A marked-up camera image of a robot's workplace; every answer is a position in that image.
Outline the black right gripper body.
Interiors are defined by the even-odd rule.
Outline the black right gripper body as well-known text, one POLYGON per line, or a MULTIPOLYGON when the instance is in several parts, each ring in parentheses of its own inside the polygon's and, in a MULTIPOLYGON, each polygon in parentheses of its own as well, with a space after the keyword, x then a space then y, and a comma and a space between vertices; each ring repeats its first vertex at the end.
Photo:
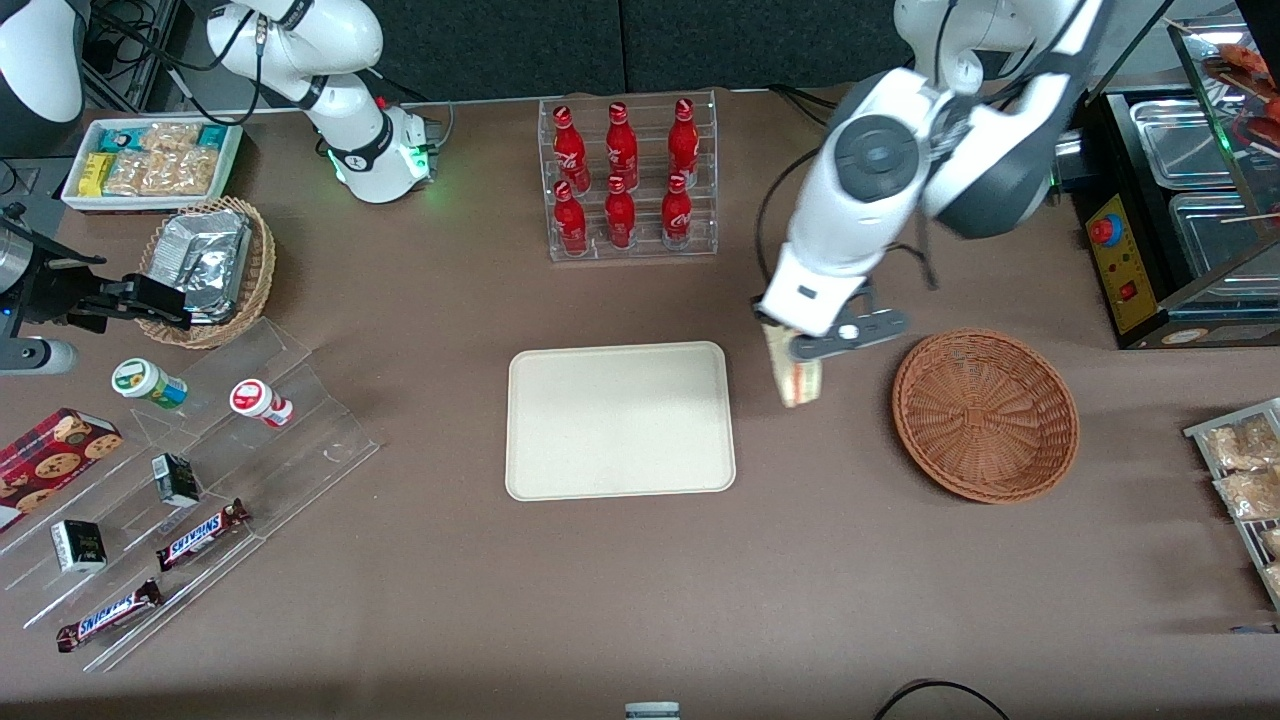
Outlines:
POLYGON ((15 328, 24 322, 52 323, 104 333, 108 319, 83 302, 100 295, 104 281, 90 268, 106 258, 77 252, 32 231, 24 214, 23 205, 3 209, 3 314, 15 328))

